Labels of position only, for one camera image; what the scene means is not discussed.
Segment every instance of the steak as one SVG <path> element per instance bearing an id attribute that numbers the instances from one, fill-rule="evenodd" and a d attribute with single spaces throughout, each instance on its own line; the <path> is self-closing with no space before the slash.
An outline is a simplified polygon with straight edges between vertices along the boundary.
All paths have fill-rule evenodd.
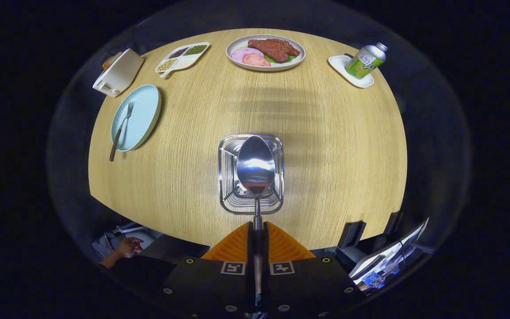
<path id="1" fill-rule="evenodd" d="M 288 42 L 279 39 L 249 40 L 249 48 L 255 48 L 278 63 L 289 60 L 289 55 L 298 56 L 300 52 Z"/>

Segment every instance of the can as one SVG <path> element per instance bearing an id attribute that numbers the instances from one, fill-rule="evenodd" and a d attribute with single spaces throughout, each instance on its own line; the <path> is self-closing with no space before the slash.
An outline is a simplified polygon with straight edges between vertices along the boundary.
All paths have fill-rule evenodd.
<path id="1" fill-rule="evenodd" d="M 375 45 L 366 45 L 346 65 L 346 71 L 355 78 L 362 79 L 371 71 L 375 70 L 381 63 L 385 62 L 385 52 L 388 50 L 385 45 L 377 42 Z"/>

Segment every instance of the wooden table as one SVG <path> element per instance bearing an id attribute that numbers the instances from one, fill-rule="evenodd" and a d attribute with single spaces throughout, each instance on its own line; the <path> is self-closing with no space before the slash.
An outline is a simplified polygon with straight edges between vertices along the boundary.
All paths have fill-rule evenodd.
<path id="1" fill-rule="evenodd" d="M 272 34 L 306 49 L 300 65 L 273 73 L 243 69 L 225 56 L 242 36 Z M 159 78 L 156 65 L 172 49 L 209 42 L 192 67 Z M 132 85 L 106 97 L 89 148 L 93 197 L 159 232 L 214 245 L 250 221 L 219 204 L 218 145 L 225 136 L 269 133 L 285 148 L 285 203 L 263 216 L 308 249 L 335 246 L 346 222 L 367 223 L 362 238 L 381 233 L 400 209 L 406 140 L 395 98 L 379 70 L 358 89 L 328 57 L 358 49 L 319 36 L 273 29 L 211 32 L 146 53 Z M 109 162 L 113 115 L 137 87 L 162 95 L 155 129 L 137 149 Z"/>

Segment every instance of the human hand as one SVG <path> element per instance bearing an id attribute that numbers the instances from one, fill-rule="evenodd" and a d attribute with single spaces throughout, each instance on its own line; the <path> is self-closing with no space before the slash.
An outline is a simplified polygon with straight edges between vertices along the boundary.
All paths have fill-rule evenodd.
<path id="1" fill-rule="evenodd" d="M 139 253 L 143 250 L 140 245 L 142 242 L 142 240 L 135 237 L 125 238 L 114 252 L 120 257 L 131 258 L 135 252 Z"/>

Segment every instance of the person's arm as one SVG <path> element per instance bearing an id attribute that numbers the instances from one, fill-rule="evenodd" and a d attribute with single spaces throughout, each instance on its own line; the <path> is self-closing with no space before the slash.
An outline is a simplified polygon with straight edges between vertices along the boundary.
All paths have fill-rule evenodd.
<path id="1" fill-rule="evenodd" d="M 100 265 L 110 269 L 119 259 L 133 257 L 135 252 L 140 252 L 143 250 L 140 246 L 140 243 L 142 242 L 142 240 L 135 237 L 123 239 L 117 249 L 115 249 L 113 252 L 111 252 L 111 254 L 107 255 L 102 261 L 99 262 Z"/>

